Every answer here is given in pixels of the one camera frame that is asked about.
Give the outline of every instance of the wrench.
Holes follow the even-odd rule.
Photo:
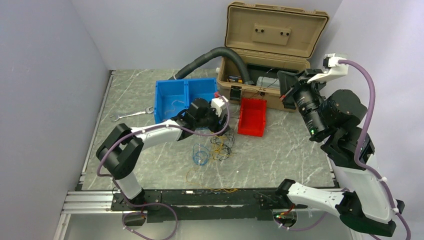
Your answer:
[[[153,106],[149,106],[149,107],[146,107],[146,109],[143,110],[143,111],[134,111],[134,112],[125,113],[125,114],[115,113],[115,114],[111,115],[110,118],[112,119],[112,122],[116,122],[121,118],[136,116],[136,115],[140,115],[140,114],[152,114],[153,111],[154,111]]]

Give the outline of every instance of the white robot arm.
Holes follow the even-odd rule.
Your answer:
[[[145,192],[133,172],[141,151],[158,144],[181,141],[192,135],[188,131],[173,126],[180,126],[191,131],[208,128],[213,133],[221,132],[219,135],[224,134],[228,130],[225,125],[228,116],[227,111],[224,111],[227,109],[224,101],[228,102],[224,96],[214,98],[210,102],[203,98],[196,98],[191,102],[188,109],[181,111],[165,122],[132,128],[124,123],[119,124],[98,148],[96,157],[101,160],[123,136],[140,132],[140,134],[133,135],[122,142],[125,148],[115,147],[106,156],[103,165],[110,172],[126,198],[132,204],[142,204],[145,202]]]
[[[285,179],[276,195],[289,204],[301,204],[324,210],[340,218],[351,229],[373,235],[391,237],[396,228],[393,218],[402,213],[403,201],[389,199],[380,183],[368,168],[378,169],[373,142],[368,134],[358,143],[362,129],[357,127],[367,113],[367,108],[351,90],[339,89],[324,99],[319,90],[326,82],[345,76],[348,65],[339,63],[344,55],[325,55],[324,69],[305,69],[287,92],[282,92],[283,103],[294,102],[310,134],[310,141],[326,142],[321,149],[348,176],[353,192],[328,192],[304,186]],[[360,144],[359,166],[355,150]]]

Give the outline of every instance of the blue plastic container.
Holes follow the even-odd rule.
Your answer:
[[[159,124],[187,109],[195,98],[210,101],[217,91],[215,78],[156,81],[154,121]]]
[[[188,83],[188,104],[193,102],[196,98],[206,99],[210,101],[214,98],[217,91],[216,78],[200,78],[200,79],[187,79]]]

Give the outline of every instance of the tan toolbox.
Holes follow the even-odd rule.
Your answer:
[[[324,11],[235,1],[228,6],[225,46],[246,64],[301,72],[311,67],[308,59],[329,19]],[[229,76],[240,73],[231,60],[223,57],[217,83],[230,102],[240,102],[242,97],[264,99],[268,108],[294,111],[284,108],[279,89],[229,81]],[[256,83],[252,74],[250,78]]]

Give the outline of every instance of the gray wall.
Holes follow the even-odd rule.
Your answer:
[[[182,68],[224,45],[232,0],[71,0],[110,69]],[[327,11],[342,0],[245,0]],[[215,68],[220,60],[205,64]]]
[[[424,235],[423,9],[424,2],[416,0],[345,0],[313,59],[317,66],[325,53],[347,53],[373,76],[376,105],[368,133],[382,175],[395,198],[406,203],[404,216],[415,233],[412,239]],[[368,85],[354,68],[348,76],[329,82],[324,92],[328,96],[340,88],[353,90],[368,105]],[[397,223],[394,239],[405,239]]]
[[[0,3],[0,239],[52,239],[108,69],[69,0]]]

